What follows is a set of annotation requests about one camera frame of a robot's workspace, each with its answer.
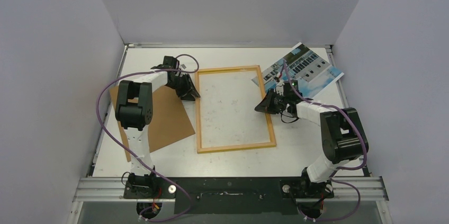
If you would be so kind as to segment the blue building photo print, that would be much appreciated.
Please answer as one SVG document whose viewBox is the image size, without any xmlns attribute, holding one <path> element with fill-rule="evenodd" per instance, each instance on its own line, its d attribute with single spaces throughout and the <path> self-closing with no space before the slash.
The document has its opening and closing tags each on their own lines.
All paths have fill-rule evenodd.
<svg viewBox="0 0 449 224">
<path fill-rule="evenodd" d="M 262 89 L 283 92 L 288 77 L 298 82 L 299 92 L 320 101 L 339 97 L 337 82 L 344 73 L 331 65 L 323 48 L 303 43 L 293 48 L 265 48 L 256 59 L 261 68 Z"/>
</svg>

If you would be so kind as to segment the yellow wooden picture frame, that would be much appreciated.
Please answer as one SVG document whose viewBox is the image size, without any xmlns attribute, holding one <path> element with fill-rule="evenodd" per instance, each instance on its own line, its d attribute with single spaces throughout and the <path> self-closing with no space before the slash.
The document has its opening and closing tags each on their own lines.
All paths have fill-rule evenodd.
<svg viewBox="0 0 449 224">
<path fill-rule="evenodd" d="M 236 66 L 236 67 L 220 67 L 220 68 L 203 68 L 199 69 L 194 73 L 194 83 L 197 90 L 200 90 L 200 75 L 207 74 L 223 74 L 223 73 L 239 73 L 246 71 L 254 71 L 256 73 L 256 78 L 258 80 L 258 86 L 261 93 L 261 97 L 264 98 L 266 93 L 262 87 L 263 78 L 260 65 L 251 66 Z M 262 148 L 273 148 L 277 146 L 275 132 L 273 128 L 273 122 L 269 114 L 265 114 L 267 131 L 269 135 L 269 142 L 260 142 L 254 144 L 243 144 L 243 145 L 230 145 L 230 146 L 219 146 L 219 147 L 203 147 L 202 146 L 202 131 L 201 131 L 201 101 L 199 98 L 195 100 L 195 126 L 196 126 L 196 151 L 198 154 L 211 154 L 211 153 L 222 153 L 228 151 L 238 151 L 238 150 L 254 150 Z"/>
</svg>

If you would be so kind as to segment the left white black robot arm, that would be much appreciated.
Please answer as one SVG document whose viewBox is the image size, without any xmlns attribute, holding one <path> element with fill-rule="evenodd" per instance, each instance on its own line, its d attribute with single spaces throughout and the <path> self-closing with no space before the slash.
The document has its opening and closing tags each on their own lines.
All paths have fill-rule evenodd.
<svg viewBox="0 0 449 224">
<path fill-rule="evenodd" d="M 153 116 L 153 93 L 167 86 L 183 101 L 200 97 L 190 73 L 178 57 L 165 56 L 148 75 L 134 80 L 122 80 L 118 85 L 115 118 L 127 137 L 126 151 L 131 155 L 131 171 L 125 184 L 127 192 L 151 198 L 161 192 L 155 165 L 151 160 L 148 127 Z"/>
</svg>

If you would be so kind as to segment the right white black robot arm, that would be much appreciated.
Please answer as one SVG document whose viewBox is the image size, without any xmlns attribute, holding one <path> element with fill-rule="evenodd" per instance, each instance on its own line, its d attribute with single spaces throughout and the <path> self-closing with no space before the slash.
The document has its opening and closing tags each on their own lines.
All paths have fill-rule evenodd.
<svg viewBox="0 0 449 224">
<path fill-rule="evenodd" d="M 270 89 L 255 106 L 256 112 L 307 120 L 319 126 L 322 154 L 306 167 L 289 192 L 298 198 L 316 198 L 332 193 L 330 178 L 348 162 L 367 154 L 369 145 L 354 108 L 338 109 L 303 97 L 298 82 L 284 82 L 282 92 Z"/>
</svg>

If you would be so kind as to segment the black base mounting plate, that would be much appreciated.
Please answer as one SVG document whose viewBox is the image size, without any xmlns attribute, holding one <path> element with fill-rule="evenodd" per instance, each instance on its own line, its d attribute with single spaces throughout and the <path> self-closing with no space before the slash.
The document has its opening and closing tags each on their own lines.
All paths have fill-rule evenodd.
<svg viewBox="0 0 449 224">
<path fill-rule="evenodd" d="M 153 218 L 166 202 L 174 214 L 293 215 L 297 210 L 315 214 L 325 199 L 334 197 L 330 181 L 313 183 L 306 177 L 161 177 L 131 175 L 123 198 L 137 200 L 137 210 Z"/>
</svg>

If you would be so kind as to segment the aluminium front rail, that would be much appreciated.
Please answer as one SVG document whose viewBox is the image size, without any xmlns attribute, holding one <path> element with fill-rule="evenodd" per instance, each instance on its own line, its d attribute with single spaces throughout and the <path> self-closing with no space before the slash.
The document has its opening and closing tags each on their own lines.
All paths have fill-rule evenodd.
<svg viewBox="0 0 449 224">
<path fill-rule="evenodd" d="M 336 177 L 336 181 L 355 186 L 362 201 L 388 201 L 388 195 L 381 177 Z M 332 183 L 333 201 L 355 201 L 356 191 L 339 183 Z M 151 199 L 126 199 L 125 187 L 119 177 L 81 178 L 75 192 L 74 202 L 150 202 Z"/>
</svg>

